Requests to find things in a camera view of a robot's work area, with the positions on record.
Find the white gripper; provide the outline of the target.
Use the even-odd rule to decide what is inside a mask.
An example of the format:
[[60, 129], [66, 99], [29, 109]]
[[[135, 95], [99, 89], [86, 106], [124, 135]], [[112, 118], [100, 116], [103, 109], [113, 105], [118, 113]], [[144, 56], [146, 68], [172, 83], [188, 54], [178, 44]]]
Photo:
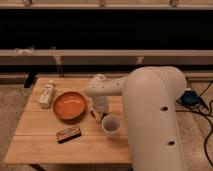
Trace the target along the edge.
[[106, 96], [99, 96], [92, 99], [93, 101], [93, 111], [94, 118], [97, 122], [101, 122], [103, 119], [103, 114], [108, 111], [109, 103]]

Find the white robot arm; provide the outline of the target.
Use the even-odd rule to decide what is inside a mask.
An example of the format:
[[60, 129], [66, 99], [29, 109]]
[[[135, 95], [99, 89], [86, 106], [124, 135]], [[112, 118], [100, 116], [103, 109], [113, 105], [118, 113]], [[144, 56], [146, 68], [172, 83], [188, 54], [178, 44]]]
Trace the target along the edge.
[[175, 101], [186, 78], [175, 67], [142, 67], [108, 81], [98, 74], [84, 88], [87, 96], [121, 96], [133, 171], [187, 171]]

